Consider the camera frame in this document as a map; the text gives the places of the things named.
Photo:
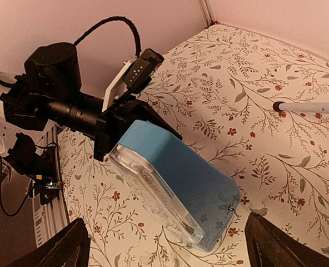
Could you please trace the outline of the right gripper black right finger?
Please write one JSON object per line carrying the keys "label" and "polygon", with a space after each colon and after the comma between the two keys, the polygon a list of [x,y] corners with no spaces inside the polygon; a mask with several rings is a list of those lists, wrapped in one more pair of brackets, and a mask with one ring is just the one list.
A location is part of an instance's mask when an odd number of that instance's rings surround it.
{"label": "right gripper black right finger", "polygon": [[329,258],[294,240],[263,216],[250,213],[245,226],[251,266],[329,266]]}

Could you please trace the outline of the white perforated music stand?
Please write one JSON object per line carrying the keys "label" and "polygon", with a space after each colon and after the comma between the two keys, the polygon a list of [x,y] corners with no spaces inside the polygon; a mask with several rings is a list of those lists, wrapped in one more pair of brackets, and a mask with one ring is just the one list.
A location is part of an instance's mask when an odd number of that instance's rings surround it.
{"label": "white perforated music stand", "polygon": [[321,113],[329,115],[329,102],[318,103],[285,103],[277,101],[273,103],[273,109],[276,112],[308,112],[308,113]]}

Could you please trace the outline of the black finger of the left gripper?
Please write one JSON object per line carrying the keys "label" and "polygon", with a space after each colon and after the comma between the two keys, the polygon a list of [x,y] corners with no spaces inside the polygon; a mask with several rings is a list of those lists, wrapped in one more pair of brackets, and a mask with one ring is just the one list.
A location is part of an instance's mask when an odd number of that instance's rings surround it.
{"label": "black finger of the left gripper", "polygon": [[139,116],[140,120],[157,125],[174,134],[179,140],[183,140],[183,137],[170,124],[168,124],[147,102],[141,100],[137,101],[136,114]]}

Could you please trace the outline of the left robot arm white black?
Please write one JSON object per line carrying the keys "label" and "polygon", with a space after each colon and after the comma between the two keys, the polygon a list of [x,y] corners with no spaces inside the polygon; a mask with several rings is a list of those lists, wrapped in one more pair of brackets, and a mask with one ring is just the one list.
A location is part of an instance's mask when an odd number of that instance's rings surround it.
{"label": "left robot arm white black", "polygon": [[132,62],[119,83],[125,91],[118,97],[106,89],[104,99],[81,92],[75,45],[60,42],[37,48],[24,64],[25,73],[0,96],[7,122],[24,130],[43,131],[48,121],[88,136],[93,156],[102,161],[135,120],[149,121],[169,132],[174,129],[146,102],[138,100],[151,82],[163,57],[148,48]]}

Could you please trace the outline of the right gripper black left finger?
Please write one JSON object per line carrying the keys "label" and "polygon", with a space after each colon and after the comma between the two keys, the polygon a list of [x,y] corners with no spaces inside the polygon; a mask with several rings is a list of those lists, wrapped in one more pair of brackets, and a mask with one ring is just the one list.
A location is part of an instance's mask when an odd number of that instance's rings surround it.
{"label": "right gripper black left finger", "polygon": [[87,266],[90,243],[84,220],[77,218],[42,246],[8,265]]}

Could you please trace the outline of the blue metronome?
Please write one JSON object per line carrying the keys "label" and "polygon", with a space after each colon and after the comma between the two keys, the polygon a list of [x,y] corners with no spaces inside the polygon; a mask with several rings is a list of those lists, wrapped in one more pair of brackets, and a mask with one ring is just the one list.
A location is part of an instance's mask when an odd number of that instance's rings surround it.
{"label": "blue metronome", "polygon": [[141,120],[108,156],[165,229],[202,251],[213,249],[240,201],[231,177],[174,134]]}

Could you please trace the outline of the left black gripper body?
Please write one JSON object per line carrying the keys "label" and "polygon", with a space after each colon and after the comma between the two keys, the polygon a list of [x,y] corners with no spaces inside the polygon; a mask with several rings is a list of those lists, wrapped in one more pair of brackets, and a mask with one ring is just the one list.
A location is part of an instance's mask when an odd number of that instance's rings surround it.
{"label": "left black gripper body", "polygon": [[139,116],[135,109],[140,101],[115,101],[112,106],[100,113],[96,119],[94,132],[94,159],[103,161],[132,122]]}

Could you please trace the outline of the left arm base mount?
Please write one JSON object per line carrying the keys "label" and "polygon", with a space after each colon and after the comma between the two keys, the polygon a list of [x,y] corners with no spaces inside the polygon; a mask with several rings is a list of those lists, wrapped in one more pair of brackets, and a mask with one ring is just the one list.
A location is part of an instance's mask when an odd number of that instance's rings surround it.
{"label": "left arm base mount", "polygon": [[23,133],[16,134],[14,146],[8,150],[5,160],[20,175],[31,178],[36,187],[45,189],[60,189],[61,181],[54,181],[54,171],[51,167],[51,157],[45,151],[57,149],[57,144],[51,142],[46,146],[38,146],[32,138]]}

